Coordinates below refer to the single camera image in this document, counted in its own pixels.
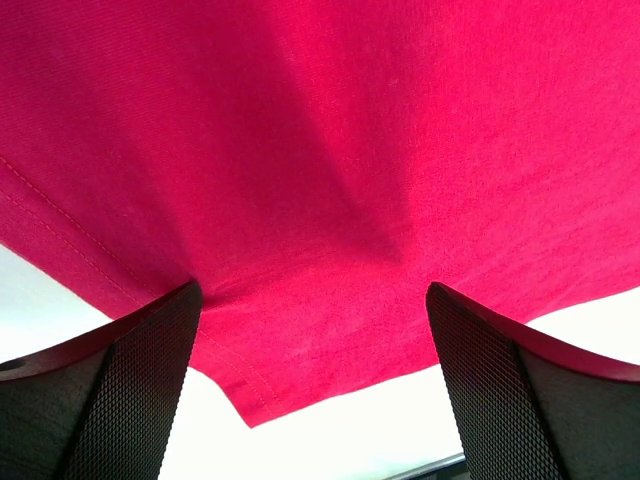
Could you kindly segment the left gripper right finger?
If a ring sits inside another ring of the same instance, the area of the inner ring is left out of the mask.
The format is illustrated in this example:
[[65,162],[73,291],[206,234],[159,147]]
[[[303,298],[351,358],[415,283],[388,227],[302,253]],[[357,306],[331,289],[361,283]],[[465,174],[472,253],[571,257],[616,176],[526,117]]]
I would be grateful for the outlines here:
[[471,478],[638,478],[638,365],[442,283],[429,286],[426,310]]

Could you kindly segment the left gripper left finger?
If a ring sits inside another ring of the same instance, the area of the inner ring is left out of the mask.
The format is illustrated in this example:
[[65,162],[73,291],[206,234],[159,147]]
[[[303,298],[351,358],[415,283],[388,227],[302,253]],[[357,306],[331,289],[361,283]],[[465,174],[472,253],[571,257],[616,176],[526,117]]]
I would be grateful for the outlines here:
[[203,305],[189,282],[1,365],[4,479],[155,479]]

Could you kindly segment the magenta t shirt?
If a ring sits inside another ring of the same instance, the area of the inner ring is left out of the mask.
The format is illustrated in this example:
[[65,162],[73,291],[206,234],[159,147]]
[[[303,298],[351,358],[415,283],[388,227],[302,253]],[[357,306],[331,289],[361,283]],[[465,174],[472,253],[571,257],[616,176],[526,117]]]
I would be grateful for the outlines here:
[[1,241],[118,318],[197,281],[250,426],[639,283],[635,1],[5,1]]

